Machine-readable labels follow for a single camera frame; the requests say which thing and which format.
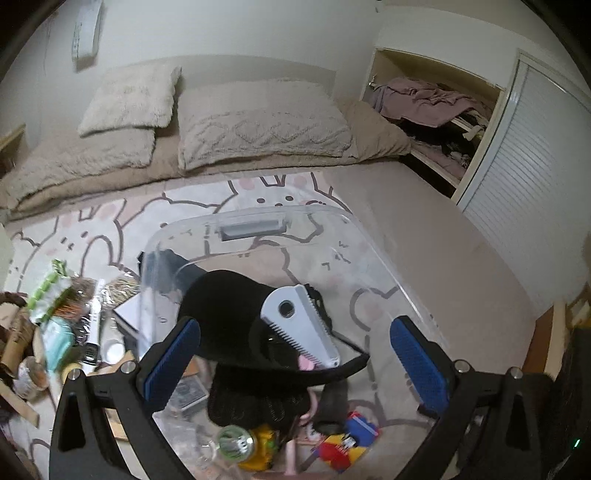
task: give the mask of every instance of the blue gripper pad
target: blue gripper pad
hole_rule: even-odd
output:
[[[198,321],[185,317],[162,342],[146,352],[140,362],[137,389],[149,411],[164,409],[200,341]]]
[[[448,381],[426,351],[436,344],[429,342],[410,318],[401,316],[390,325],[390,345],[425,408],[441,416],[449,403]]]

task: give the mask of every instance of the white comb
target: white comb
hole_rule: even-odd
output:
[[[262,304],[261,318],[315,364],[326,368],[339,366],[339,352],[305,286],[273,290]]]

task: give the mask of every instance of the sliding closet door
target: sliding closet door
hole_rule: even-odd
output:
[[[522,57],[495,137],[458,205],[509,265],[538,314],[555,300],[571,300],[590,268],[589,98]]]

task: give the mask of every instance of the pillow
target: pillow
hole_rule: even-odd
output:
[[[402,129],[388,122],[368,103],[353,99],[337,99],[355,142],[360,160],[407,155],[411,150],[409,136]]]
[[[173,115],[181,67],[168,62],[112,69],[103,77],[82,122],[80,136],[129,127],[164,128]]]
[[[130,128],[80,138],[74,131],[52,135],[0,180],[9,208],[54,185],[93,177],[125,167],[150,164],[154,130]]]
[[[186,90],[178,100],[181,170],[265,155],[356,157],[343,114],[320,85],[261,80]]]

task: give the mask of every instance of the metal screw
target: metal screw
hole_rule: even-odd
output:
[[[75,380],[76,378],[78,378],[80,376],[81,373],[82,373],[82,370],[80,370],[79,368],[75,368],[74,370],[70,371],[70,373],[68,373],[68,378],[70,380]]]
[[[121,371],[124,374],[130,374],[134,370],[135,370],[135,362],[133,360],[128,360],[123,365],[121,365]]]
[[[523,372],[521,371],[521,368],[519,368],[519,367],[511,367],[511,369],[509,370],[509,373],[516,380],[519,380],[520,378],[523,377]]]
[[[456,360],[453,366],[455,367],[456,371],[460,374],[468,373],[472,368],[470,364],[465,360]]]

